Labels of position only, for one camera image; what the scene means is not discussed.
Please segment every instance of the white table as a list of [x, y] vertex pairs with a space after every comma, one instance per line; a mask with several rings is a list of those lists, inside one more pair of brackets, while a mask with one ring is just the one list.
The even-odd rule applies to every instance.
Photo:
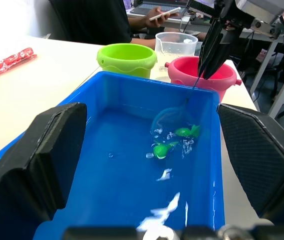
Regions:
[[[26, 130], [37, 114], [56, 106], [101, 71], [96, 62], [101, 46], [33, 37], [2, 42], [0, 59], [25, 47], [33, 47], [38, 58], [0, 75], [0, 149]], [[231, 61], [227, 64], [235, 68]], [[223, 103], [255, 109], [243, 84], [229, 88]], [[221, 148], [226, 223], [244, 228], [269, 223], [259, 219], [250, 206], [231, 166], [223, 137]]]
[[[141, 17], [142, 15], [139, 14], [134, 14], [131, 13], [131, 10], [129, 9], [127, 10], [127, 16], [129, 18], [137, 18], [137, 17]], [[189, 16], [184, 16], [182, 19], [175, 19], [175, 18], [169, 18], [163, 25], [163, 27], [168, 27], [168, 28], [174, 28], [174, 29], [180, 29], [181, 27], [181, 21], [182, 21], [182, 27], [181, 29], [184, 29], [186, 24], [188, 23], [190, 17]], [[201, 24], [189, 24], [186, 28], [187, 30], [191, 30], [191, 31], [195, 31], [195, 32], [204, 32], [206, 33], [209, 30], [209, 26], [207, 24], [201, 25]], [[250, 34], [252, 34], [252, 30], [250, 29], [244, 29], [242, 34], [241, 34], [241, 38], [246, 38], [248, 37]], [[265, 56], [265, 59], [263, 61], [263, 63], [261, 64], [255, 78], [252, 84], [252, 87], [250, 89], [250, 94], [252, 96], [252, 98], [255, 98], [254, 92], [256, 90], [256, 87], [258, 85], [258, 83], [261, 80], [261, 77], [263, 76], [263, 73], [266, 69], [266, 66], [268, 64], [268, 62], [270, 61], [272, 54], [277, 46], [278, 43], [284, 43], [284, 36], [280, 36], [277, 40], [275, 41], [271, 41], [271, 39], [263, 34], [259, 34], [259, 33], [255, 33], [253, 35], [253, 39], [255, 40], [261, 40], [261, 41], [265, 41], [265, 42], [272, 42], [270, 47], [268, 48], [268, 52], [267, 55]], [[280, 93], [278, 94], [275, 102], [273, 103], [270, 111], [269, 111], [269, 115], [272, 118], [275, 118], [281, 108], [281, 106], [284, 104], [284, 86], [282, 87]]]

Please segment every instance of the measuring cup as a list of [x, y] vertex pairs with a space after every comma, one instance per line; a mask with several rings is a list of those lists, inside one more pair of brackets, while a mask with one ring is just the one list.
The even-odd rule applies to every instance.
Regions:
[[180, 32], [161, 32], [156, 36], [155, 52], [157, 64], [152, 72], [152, 79], [169, 83], [165, 63], [183, 56], [194, 56], [198, 39]]

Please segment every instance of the water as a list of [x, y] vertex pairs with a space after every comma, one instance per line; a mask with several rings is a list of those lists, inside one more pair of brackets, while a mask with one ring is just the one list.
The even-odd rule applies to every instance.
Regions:
[[204, 210], [194, 211], [198, 206], [193, 204], [200, 197], [193, 186], [196, 143], [184, 159], [184, 144], [165, 159], [146, 158], [154, 147], [151, 122], [109, 109], [89, 123], [67, 206], [38, 227], [35, 240], [60, 240], [70, 226], [138, 228], [145, 220], [181, 230], [187, 204], [193, 209], [188, 218], [201, 216], [197, 213]]

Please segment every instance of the black shirt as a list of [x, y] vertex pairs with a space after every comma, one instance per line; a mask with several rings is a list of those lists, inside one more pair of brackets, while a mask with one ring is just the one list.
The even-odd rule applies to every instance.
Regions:
[[64, 1], [69, 6], [73, 41], [98, 45], [131, 42], [123, 0]]

